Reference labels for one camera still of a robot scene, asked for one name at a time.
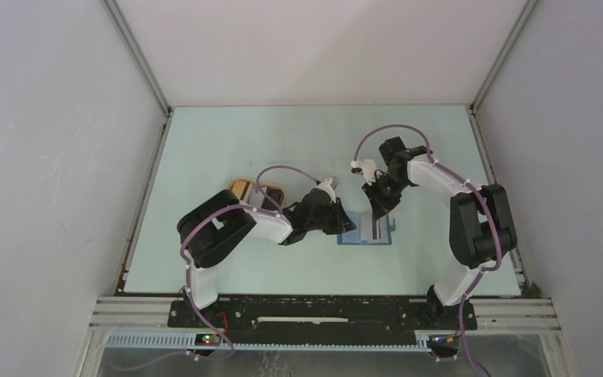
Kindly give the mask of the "blue card holder wallet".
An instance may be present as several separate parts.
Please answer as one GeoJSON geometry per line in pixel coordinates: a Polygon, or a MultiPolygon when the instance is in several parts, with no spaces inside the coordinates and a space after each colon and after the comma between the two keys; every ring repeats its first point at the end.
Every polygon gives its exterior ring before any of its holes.
{"type": "Polygon", "coordinates": [[[386,215],[374,220],[371,213],[348,212],[356,228],[337,236],[341,246],[389,246],[392,233],[396,231],[396,220],[386,215]]]}

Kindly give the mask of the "white grey credit card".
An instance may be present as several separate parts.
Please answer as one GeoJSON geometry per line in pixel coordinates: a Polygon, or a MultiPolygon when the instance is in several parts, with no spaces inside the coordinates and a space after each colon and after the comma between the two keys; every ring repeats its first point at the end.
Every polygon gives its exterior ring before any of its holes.
{"type": "Polygon", "coordinates": [[[374,220],[369,213],[360,215],[360,241],[369,244],[389,244],[390,231],[387,216],[374,220]]]}

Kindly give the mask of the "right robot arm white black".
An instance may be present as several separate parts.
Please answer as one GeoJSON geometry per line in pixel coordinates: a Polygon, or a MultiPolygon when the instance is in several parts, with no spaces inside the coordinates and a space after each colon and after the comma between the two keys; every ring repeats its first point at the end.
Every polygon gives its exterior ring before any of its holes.
{"type": "Polygon", "coordinates": [[[449,210],[453,259],[430,288],[432,302],[425,307],[428,323],[446,328],[457,317],[455,306],[467,300],[482,275],[496,270],[517,246],[506,190],[499,184],[477,187],[442,165],[426,146],[408,148],[400,137],[384,141],[378,150],[386,170],[379,170],[372,159],[351,162],[351,171],[364,176],[362,190],[375,220],[389,214],[408,187],[431,192],[449,210]]]}

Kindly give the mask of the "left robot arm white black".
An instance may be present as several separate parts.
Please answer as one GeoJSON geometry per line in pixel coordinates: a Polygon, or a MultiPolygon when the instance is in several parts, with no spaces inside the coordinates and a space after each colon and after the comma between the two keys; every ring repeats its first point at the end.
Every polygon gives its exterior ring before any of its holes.
{"type": "Polygon", "coordinates": [[[217,266],[247,237],[289,246],[312,231],[334,236],[355,229],[341,199],[320,188],[282,210],[254,207],[228,189],[220,191],[177,223],[190,300],[187,318],[202,328],[215,321],[217,266]]]}

